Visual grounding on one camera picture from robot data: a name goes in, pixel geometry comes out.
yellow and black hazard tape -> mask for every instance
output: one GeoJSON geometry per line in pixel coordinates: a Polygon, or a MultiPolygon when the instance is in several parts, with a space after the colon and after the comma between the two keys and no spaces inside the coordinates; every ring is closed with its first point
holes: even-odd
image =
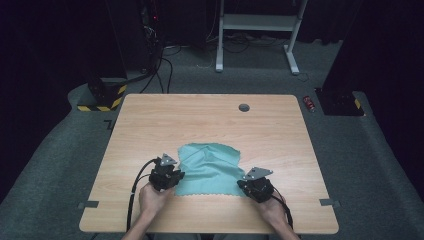
{"type": "Polygon", "coordinates": [[[108,111],[115,111],[119,104],[122,101],[122,97],[124,95],[125,90],[127,89],[127,85],[122,86],[119,88],[118,93],[116,95],[116,99],[113,101],[113,103],[110,106],[104,106],[104,105],[78,105],[78,110],[83,112],[91,112],[91,111],[101,111],[101,112],[108,112],[108,111]]]}

teal cloth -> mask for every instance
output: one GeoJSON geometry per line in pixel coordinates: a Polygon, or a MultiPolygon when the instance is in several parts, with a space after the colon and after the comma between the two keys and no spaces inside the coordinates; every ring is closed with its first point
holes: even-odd
{"type": "Polygon", "coordinates": [[[238,187],[243,178],[239,168],[240,152],[218,143],[191,143],[178,149],[180,169],[185,176],[178,183],[177,196],[192,194],[246,195],[238,187]]]}

gray floor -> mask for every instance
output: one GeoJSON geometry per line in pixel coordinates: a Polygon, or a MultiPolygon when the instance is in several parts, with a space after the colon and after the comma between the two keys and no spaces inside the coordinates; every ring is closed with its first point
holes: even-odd
{"type": "MultiPolygon", "coordinates": [[[[242,46],[226,45],[232,50],[242,46]]],[[[397,163],[376,123],[365,94],[355,92],[366,116],[325,116],[314,93],[321,87],[340,44],[297,43],[301,74],[288,69],[281,45],[250,47],[224,53],[224,72],[214,71],[215,51],[183,48],[172,62],[171,93],[292,94],[299,102],[312,96],[317,111],[302,113],[330,197],[340,202],[335,235],[303,239],[424,239],[424,207],[397,163]]],[[[166,50],[172,54],[175,49],[166,50]]],[[[165,81],[166,62],[160,69],[165,81]]],[[[139,92],[146,80],[131,83],[139,92]]],[[[0,206],[0,239],[90,239],[79,230],[83,210],[106,149],[110,130],[105,120],[115,112],[79,112],[75,106],[85,86],[69,93],[73,110],[44,139],[0,206]]],[[[157,78],[145,92],[160,93],[157,78]]],[[[102,233],[96,239],[118,239],[102,233]]]]}

light wood surface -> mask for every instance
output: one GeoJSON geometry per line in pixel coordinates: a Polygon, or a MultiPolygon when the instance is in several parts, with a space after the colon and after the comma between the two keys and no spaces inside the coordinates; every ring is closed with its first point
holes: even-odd
{"type": "MultiPolygon", "coordinates": [[[[80,228],[124,232],[130,191],[141,167],[188,143],[221,143],[241,152],[239,166],[271,169],[267,176],[285,197],[297,233],[331,234],[338,224],[299,103],[289,95],[130,94],[119,113],[80,228]],[[241,112],[245,103],[250,111],[241,112]]],[[[150,173],[153,164],[146,168],[150,173]]],[[[140,181],[138,188],[147,183],[140,181]]],[[[133,220],[139,214],[138,194],[133,220]]],[[[271,233],[247,197],[173,196],[150,232],[271,233]]]]}

